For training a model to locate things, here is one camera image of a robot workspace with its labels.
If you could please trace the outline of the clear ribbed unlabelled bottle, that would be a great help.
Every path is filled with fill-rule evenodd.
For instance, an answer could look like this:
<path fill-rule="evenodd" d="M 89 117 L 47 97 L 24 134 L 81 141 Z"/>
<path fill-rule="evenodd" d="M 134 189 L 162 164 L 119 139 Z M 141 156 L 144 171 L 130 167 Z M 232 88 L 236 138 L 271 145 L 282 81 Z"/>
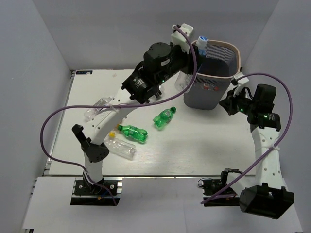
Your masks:
<path fill-rule="evenodd" d="M 118 138 L 105 139 L 104 144 L 107 146 L 111 153 L 130 161 L 134 159 L 134 155 L 137 151 L 135 145 L 127 143 Z"/>

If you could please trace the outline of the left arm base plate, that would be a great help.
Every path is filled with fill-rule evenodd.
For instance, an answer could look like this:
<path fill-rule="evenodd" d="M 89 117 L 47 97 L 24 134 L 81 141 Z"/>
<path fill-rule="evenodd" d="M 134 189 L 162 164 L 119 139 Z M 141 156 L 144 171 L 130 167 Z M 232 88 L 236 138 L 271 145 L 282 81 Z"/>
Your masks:
<path fill-rule="evenodd" d="M 110 190 L 116 204 L 122 191 L 122 179 L 104 179 L 103 186 Z M 116 206 L 109 192 L 96 185 L 91 189 L 83 178 L 75 179 L 70 204 L 72 206 Z"/>

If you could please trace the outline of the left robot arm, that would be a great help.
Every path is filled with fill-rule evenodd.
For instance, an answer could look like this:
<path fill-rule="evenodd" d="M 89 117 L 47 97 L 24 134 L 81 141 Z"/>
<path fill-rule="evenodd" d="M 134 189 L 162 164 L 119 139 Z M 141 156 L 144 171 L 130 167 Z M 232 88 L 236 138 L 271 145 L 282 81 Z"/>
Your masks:
<path fill-rule="evenodd" d="M 123 118 L 161 95 L 160 85 L 178 72 L 195 75 L 205 57 L 205 45 L 157 42 L 144 53 L 133 73 L 121 84 L 101 113 L 84 124 L 75 124 L 72 132 L 81 144 L 85 157 L 86 188 L 97 194 L 103 187 L 103 159 L 109 154 L 104 139 Z"/>

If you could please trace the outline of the large labelled clear bottle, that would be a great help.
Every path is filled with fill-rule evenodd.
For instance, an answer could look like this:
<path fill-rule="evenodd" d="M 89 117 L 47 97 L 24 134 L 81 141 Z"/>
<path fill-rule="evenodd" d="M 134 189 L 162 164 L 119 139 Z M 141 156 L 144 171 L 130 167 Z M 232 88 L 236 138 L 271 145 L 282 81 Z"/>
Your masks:
<path fill-rule="evenodd" d="M 102 97 L 95 104 L 95 108 L 89 108 L 84 112 L 84 118 L 86 122 L 93 120 L 93 118 L 104 111 L 114 111 L 115 109 L 112 107 L 110 103 L 114 97 Z"/>

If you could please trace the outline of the clear bottle blue label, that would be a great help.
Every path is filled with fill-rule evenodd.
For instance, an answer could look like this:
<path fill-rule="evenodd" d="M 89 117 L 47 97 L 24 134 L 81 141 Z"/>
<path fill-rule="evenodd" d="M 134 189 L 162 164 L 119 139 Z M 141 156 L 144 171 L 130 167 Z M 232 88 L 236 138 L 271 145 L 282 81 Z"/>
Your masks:
<path fill-rule="evenodd" d="M 199 56 L 202 59 L 206 57 L 205 47 L 207 43 L 208 43 L 208 39 L 205 36 L 199 36 L 195 42 L 195 45 L 198 48 Z M 174 84 L 176 90 L 177 91 L 184 90 L 191 82 L 192 77 L 193 77 L 193 72 L 191 72 L 191 74 L 185 74 L 183 72 L 180 72 Z"/>

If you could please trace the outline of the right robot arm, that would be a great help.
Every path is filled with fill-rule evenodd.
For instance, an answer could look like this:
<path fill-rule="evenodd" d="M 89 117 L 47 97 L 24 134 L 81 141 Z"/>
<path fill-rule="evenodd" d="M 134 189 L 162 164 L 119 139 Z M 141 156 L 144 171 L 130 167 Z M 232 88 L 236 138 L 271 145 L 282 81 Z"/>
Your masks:
<path fill-rule="evenodd" d="M 219 187 L 224 193 L 234 191 L 238 195 L 242 212 L 279 219 L 293 205 L 294 194 L 285 187 L 279 149 L 275 145 L 281 130 L 280 116 L 273 113 L 276 88 L 259 84 L 254 95 L 248 98 L 249 91 L 238 85 L 219 104 L 229 115 L 247 116 L 255 146 L 255 179 L 239 178 L 242 172 L 227 168 L 221 173 Z"/>

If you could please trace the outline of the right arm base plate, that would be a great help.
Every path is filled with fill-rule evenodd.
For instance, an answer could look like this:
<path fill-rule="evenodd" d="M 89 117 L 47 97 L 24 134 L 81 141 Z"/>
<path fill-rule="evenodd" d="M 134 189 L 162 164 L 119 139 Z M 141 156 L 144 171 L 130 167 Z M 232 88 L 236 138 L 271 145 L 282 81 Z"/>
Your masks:
<path fill-rule="evenodd" d="M 246 177 L 247 173 L 247 170 L 225 168 L 218 181 L 212 180 L 208 181 L 207 185 L 204 183 L 201 185 L 209 189 L 209 194 L 205 194 L 206 198 L 200 204 L 207 205 L 216 200 L 241 198 L 243 190 L 250 186 L 250 180 Z"/>

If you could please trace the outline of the small green bottle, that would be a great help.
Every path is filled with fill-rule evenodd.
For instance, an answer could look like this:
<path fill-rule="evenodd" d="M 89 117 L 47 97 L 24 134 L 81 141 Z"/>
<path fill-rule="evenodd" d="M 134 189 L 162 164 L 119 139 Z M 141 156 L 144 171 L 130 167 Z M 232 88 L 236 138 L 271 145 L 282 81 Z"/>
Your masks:
<path fill-rule="evenodd" d="M 157 129 L 163 129 L 163 127 L 168 124 L 173 115 L 176 113 L 176 108 L 173 106 L 171 108 L 163 110 L 160 114 L 154 117 L 153 123 Z"/>

